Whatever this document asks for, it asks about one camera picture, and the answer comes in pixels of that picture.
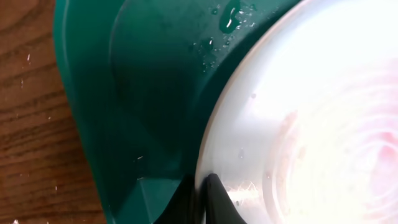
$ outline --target green plastic container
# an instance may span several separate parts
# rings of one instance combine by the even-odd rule
[[[228,78],[297,2],[57,0],[57,63],[108,223],[163,212]]]

